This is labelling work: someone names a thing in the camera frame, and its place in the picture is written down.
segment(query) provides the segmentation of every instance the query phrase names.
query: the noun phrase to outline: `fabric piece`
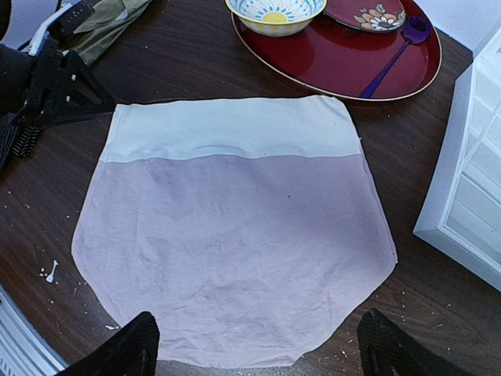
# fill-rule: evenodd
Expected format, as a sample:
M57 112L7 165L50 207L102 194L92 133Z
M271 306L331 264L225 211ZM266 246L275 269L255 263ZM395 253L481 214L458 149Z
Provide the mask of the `fabric piece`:
M348 112L323 96L119 106L72 252L120 325L155 316L159 360L222 368L291 365L397 261Z
M142 15L152 0L101 0L94 14L64 46L78 52L87 66L94 62Z

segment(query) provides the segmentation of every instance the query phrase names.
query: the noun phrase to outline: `white drawer unit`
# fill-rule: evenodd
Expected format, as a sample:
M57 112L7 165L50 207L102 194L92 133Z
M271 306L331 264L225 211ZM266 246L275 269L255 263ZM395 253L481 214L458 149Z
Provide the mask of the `white drawer unit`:
M414 234L501 291L501 29L456 81Z
M0 375L51 376L66 367L0 284Z

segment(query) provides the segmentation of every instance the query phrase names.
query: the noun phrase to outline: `spoon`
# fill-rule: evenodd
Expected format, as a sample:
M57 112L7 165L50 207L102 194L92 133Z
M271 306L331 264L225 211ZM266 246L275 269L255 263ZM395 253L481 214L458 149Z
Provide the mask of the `spoon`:
M405 43L400 48L400 50L393 56L393 59L387 64L386 67L373 79L373 81L367 86L363 92L360 94L360 98L368 99L373 96L379 84L383 81L386 73L393 67L393 64L397 61L397 59L402 55L408 45L419 45L427 40L430 36L430 23L426 21L424 18L414 16L410 17L403 27L404 31L404 39Z

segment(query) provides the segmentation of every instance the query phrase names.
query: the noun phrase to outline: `gold rim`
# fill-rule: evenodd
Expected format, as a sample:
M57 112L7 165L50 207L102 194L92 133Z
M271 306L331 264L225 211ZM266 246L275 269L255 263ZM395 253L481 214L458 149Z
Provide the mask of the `gold rim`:
M249 17L246 17L242 14L240 14L237 10L235 10L230 4L229 4L229 0L225 0L225 3L226 3L226 6L228 7L229 10L232 11L232 13L235 15L235 16L238 16L239 18L243 18L244 20L247 20L249 22L254 22L256 24L261 24L261 25L270 25L270 26L286 26L286 25L294 25L294 24L299 24L301 22L305 22L305 21L308 21L308 20L312 20L313 18L317 17L321 12L323 12L323 10L326 8L327 6L327 0L323 3L323 7L315 14L313 14L312 16L310 16L309 18L305 18L303 20L299 20L299 21L294 21L294 22L286 22L286 23L268 23L268 22L265 22L265 21L260 21L260 20L254 20L252 18L249 18Z
M324 90L324 89L318 88L318 87L316 87L314 85L307 84L306 82L303 82L301 80L298 80L297 78L291 77L290 75L285 74L281 70L275 68L273 65L271 65L266 60L264 60L263 58L261 58L256 52L254 52L254 50L243 40L242 35L240 34L240 32L238 31L238 28L236 27L235 16L234 15L232 15L232 23L233 23L233 28L235 29L236 35L238 36L239 40L241 40L241 42L243 43L243 45L250 51L250 53L252 55L254 55L259 61L261 61L269 69L271 69L272 71L275 71L276 73L278 73L279 75L281 75L281 76L283 76L285 78L288 78L289 80L291 80L292 82L294 82L294 83L296 83L296 84L298 84L300 86L303 86L303 87L305 87L307 89L310 89L310 90L312 90L314 92L317 92L317 93L320 93L320 94L324 94L324 95L327 95L327 96L335 96L337 98L356 100L356 101L359 101L359 102L391 102L391 101L394 101L394 100L400 100L400 99L409 98L411 96L415 96L416 94L419 94L424 89L426 89L428 86L430 86L431 83L437 77L438 72L440 71L440 68L442 67L442 44L440 42L440 36L438 35L437 30L435 29L435 27L433 25L431 25L431 27L433 28L433 32L437 36L437 40L438 40L438 55L439 55L439 58L438 58L437 71L435 72L434 76L431 78L431 80L425 86L423 86L421 89L416 90L415 92L411 92L410 94L406 94L404 96L398 96L398 97L394 97L394 98L382 98L382 99L368 98L368 99L365 99L365 98L360 98L360 97L357 97L357 96L346 96L344 94L330 92L328 90Z

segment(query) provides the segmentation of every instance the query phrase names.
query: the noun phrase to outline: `decorative bowl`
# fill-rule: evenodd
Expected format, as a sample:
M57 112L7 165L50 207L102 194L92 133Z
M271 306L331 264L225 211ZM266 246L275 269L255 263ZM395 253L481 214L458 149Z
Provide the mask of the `decorative bowl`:
M225 0L228 8L252 31L285 37L307 27L327 0Z

